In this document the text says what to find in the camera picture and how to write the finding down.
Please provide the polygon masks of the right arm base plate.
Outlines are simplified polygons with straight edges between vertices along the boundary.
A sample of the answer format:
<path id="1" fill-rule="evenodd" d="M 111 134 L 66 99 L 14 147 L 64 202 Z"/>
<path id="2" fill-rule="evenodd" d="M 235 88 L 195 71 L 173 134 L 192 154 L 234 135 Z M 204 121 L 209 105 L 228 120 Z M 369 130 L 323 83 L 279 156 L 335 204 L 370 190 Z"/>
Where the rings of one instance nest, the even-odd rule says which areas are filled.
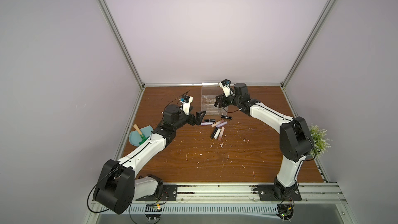
<path id="1" fill-rule="evenodd" d="M 288 188 L 283 187 L 279 183 L 273 185 L 257 185 L 253 189 L 253 192 L 259 195 L 260 201 L 302 201 L 298 184 L 294 184 Z"/>

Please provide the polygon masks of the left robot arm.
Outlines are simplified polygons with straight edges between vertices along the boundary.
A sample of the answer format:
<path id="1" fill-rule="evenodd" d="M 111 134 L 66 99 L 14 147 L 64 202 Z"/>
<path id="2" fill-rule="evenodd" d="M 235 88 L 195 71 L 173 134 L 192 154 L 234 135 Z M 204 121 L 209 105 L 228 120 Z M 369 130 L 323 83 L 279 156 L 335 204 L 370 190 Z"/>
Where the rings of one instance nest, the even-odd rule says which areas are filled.
<path id="1" fill-rule="evenodd" d="M 119 160 L 108 160 L 102 167 L 96 185 L 89 196 L 116 214 L 122 214 L 133 201 L 145 198 L 160 200 L 163 181 L 153 175 L 137 178 L 141 169 L 176 137 L 177 130 L 186 124 L 200 125 L 205 111 L 192 114 L 192 107 L 168 105 L 163 118 L 150 132 L 149 138 L 133 152 Z"/>

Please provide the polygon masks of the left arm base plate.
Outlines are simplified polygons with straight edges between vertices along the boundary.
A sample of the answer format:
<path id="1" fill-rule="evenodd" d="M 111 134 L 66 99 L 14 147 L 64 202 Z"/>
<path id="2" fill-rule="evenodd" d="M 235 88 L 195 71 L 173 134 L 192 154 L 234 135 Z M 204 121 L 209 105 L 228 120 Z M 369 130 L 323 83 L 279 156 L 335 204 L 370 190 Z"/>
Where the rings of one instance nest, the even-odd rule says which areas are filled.
<path id="1" fill-rule="evenodd" d="M 178 186 L 177 185 L 161 185 L 158 186 L 157 189 L 155 190 L 153 195 L 150 196 L 143 196 L 141 198 L 136 199 L 135 201 L 176 201 L 177 198 L 177 190 Z"/>

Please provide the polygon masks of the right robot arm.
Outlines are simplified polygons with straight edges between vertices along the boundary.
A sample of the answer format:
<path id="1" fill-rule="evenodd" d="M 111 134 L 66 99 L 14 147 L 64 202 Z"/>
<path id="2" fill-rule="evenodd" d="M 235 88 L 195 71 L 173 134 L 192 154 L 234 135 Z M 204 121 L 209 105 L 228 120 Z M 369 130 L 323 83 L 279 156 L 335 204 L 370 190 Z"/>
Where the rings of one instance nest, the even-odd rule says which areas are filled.
<path id="1" fill-rule="evenodd" d="M 283 160 L 274 181 L 273 192 L 277 199 L 286 199 L 297 191 L 297 177 L 302 164 L 315 148 L 305 119 L 289 117 L 251 98 L 245 83 L 232 86 L 231 82 L 225 79 L 219 86 L 223 94 L 216 97 L 215 107 L 236 106 L 240 112 L 262 121 L 278 132 Z"/>

